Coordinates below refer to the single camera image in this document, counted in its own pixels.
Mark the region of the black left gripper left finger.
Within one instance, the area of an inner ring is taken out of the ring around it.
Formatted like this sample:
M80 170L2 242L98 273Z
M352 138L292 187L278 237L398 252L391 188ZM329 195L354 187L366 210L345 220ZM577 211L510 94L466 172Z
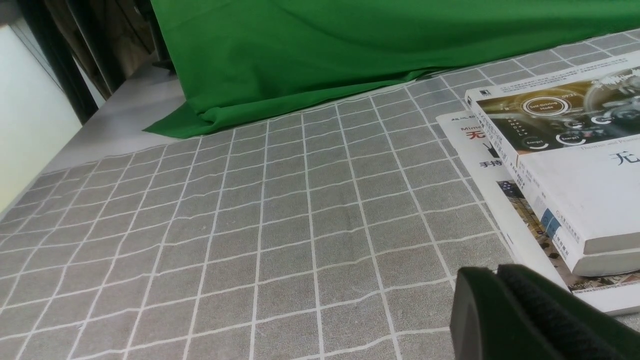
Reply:
M563 358L488 268L458 270L449 328L456 360Z

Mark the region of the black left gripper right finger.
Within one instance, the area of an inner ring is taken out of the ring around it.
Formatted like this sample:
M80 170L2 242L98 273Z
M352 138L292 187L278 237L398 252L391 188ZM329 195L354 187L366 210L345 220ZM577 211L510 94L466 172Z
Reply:
M519 264L500 265L498 278L564 360L638 360L639 333Z

